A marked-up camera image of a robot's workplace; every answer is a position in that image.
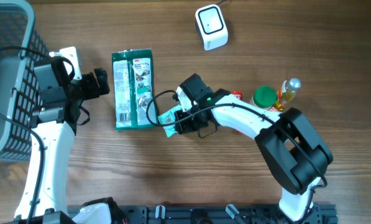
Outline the green 3M gloves packet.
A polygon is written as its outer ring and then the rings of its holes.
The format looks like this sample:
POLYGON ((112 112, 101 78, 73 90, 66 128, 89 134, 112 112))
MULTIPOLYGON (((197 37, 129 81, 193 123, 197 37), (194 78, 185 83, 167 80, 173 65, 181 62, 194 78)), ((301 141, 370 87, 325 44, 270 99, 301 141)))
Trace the green 3M gloves packet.
POLYGON ((144 129, 157 121, 153 103, 151 49, 132 49, 112 54, 115 129, 144 129))

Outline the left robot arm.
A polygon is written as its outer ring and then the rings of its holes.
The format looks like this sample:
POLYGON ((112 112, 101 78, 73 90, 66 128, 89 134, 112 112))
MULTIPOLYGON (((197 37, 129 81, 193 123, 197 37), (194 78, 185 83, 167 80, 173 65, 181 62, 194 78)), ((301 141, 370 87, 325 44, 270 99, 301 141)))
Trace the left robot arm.
POLYGON ((78 119, 86 111, 82 104, 110 92, 104 69, 76 78, 76 69, 67 70, 66 64, 71 61, 60 56, 35 63, 41 104, 33 107, 29 118, 32 150, 24 193, 14 215, 17 223, 41 222, 49 213, 67 213, 68 159, 78 119))

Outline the orange white tissue pack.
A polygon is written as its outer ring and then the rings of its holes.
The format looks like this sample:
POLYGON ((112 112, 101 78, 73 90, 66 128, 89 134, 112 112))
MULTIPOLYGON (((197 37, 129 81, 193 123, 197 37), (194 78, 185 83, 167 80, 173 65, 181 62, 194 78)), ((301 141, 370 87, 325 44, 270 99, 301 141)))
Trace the orange white tissue pack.
POLYGON ((276 107, 274 107, 274 106, 272 106, 270 109, 269 109, 269 111, 275 111, 275 112, 279 112, 279 110, 278 109, 276 109, 276 107))

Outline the red Nescafe coffee sachet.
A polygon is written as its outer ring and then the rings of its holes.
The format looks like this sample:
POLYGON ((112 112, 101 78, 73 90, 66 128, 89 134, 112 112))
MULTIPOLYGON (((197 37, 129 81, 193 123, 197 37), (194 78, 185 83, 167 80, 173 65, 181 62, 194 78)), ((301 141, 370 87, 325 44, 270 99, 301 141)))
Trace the red Nescafe coffee sachet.
POLYGON ((231 93, 239 100, 242 101, 242 92, 241 91, 231 91, 231 93))

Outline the green lid stock jar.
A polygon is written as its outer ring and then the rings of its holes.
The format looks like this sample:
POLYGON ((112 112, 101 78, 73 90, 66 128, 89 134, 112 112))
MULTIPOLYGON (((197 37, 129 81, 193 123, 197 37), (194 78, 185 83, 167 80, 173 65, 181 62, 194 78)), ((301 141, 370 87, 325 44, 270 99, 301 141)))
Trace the green lid stock jar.
POLYGON ((270 86, 261 86, 254 92, 250 104, 259 108, 269 110, 277 101, 276 91, 270 86))

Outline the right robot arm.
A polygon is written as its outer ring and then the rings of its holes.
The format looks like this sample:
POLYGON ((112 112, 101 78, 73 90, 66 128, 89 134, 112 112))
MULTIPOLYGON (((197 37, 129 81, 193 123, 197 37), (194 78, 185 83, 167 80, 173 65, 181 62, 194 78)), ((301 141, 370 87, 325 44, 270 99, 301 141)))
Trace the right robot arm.
POLYGON ((180 84, 174 99, 181 106, 175 113, 175 127, 180 134, 198 132, 212 122, 255 140, 282 187, 280 210, 295 223, 307 219, 313 211, 315 190, 327 186, 324 174, 333 156, 300 110, 264 110, 227 90, 213 91, 197 74, 180 84))

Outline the yellow dish soap bottle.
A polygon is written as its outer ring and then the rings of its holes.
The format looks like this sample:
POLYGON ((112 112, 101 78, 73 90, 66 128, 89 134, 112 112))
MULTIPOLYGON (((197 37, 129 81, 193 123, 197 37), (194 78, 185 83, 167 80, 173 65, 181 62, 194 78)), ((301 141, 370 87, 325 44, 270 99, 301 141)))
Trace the yellow dish soap bottle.
POLYGON ((301 88, 301 82, 298 78, 290 78, 283 82, 277 91, 278 99, 273 107, 278 111, 283 111, 285 106, 296 96, 297 91, 301 88))

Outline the mint green wipes packet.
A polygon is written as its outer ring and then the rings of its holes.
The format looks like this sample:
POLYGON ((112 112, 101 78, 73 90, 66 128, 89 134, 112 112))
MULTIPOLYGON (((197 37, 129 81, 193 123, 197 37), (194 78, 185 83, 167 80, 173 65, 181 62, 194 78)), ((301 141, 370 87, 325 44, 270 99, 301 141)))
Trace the mint green wipes packet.
MULTIPOLYGON (((167 112, 165 112, 164 114, 161 114, 158 117, 158 120, 159 120, 160 124, 174 123, 175 122, 175 112, 181 111, 181 110, 182 110, 181 105, 176 105, 173 108, 171 108, 170 110, 168 110, 167 112)), ((177 131, 175 130, 175 125, 164 126, 163 128, 164 128, 165 133, 166 133, 168 138, 170 138, 171 136, 173 136, 174 134, 177 133, 177 131)))

